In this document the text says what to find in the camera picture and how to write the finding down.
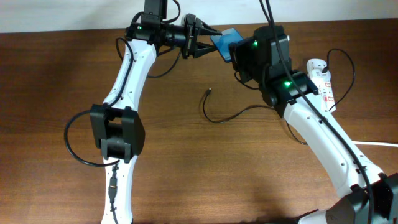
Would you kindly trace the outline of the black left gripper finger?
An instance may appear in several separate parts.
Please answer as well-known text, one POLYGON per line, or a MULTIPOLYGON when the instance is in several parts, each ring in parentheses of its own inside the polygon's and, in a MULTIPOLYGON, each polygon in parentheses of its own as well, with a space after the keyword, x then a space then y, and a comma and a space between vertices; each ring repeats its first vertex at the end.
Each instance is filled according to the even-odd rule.
POLYGON ((214 46, 212 44, 198 42, 198 43, 196 43, 196 47, 194 50, 194 58, 199 58, 201 56, 204 56, 204 55, 206 55, 210 52, 214 52, 216 50, 217 50, 216 46, 214 46))
POLYGON ((210 27, 208 24, 203 22, 201 19, 196 18, 195 21, 195 28, 196 28, 196 33, 197 35, 222 35, 222 33, 212 27, 210 27))

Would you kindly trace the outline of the blue Galaxy smartphone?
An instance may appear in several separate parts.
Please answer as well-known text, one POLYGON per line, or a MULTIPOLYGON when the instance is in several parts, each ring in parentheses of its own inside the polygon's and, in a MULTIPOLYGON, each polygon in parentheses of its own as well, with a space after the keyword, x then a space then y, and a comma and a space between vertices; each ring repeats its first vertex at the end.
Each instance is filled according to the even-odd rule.
POLYGON ((243 40, 243 37, 235 28, 230 28, 222 31, 221 35, 212 35, 210 39, 217 48, 223 60, 226 63, 230 63, 231 54, 229 52, 229 45, 238 43, 239 41, 243 40))

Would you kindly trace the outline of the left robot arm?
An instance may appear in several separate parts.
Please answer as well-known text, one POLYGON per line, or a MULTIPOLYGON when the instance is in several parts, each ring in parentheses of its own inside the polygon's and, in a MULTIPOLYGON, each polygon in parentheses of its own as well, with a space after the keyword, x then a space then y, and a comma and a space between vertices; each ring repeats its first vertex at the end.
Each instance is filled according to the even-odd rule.
POLYGON ((126 49, 116 81, 102 105, 90 109, 96 147, 106 173, 106 199, 102 223, 132 223, 134 165, 144 148, 146 133, 138 114, 139 100, 159 49, 178 48, 183 58, 201 57, 216 50, 199 36, 220 35, 193 14, 183 16, 179 26, 167 19, 166 1, 145 1, 134 16, 123 42, 126 49))

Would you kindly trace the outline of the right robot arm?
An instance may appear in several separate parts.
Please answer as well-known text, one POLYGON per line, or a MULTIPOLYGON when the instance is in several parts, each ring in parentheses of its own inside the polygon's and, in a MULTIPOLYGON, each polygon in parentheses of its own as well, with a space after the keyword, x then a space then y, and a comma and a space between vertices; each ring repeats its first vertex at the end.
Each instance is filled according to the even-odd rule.
POLYGON ((367 158, 333 115, 310 77, 292 69, 282 26, 263 26, 228 45, 243 82, 255 80, 263 100, 298 131, 316 155, 339 196, 324 210, 289 223, 397 223, 397 174, 386 175, 367 158))

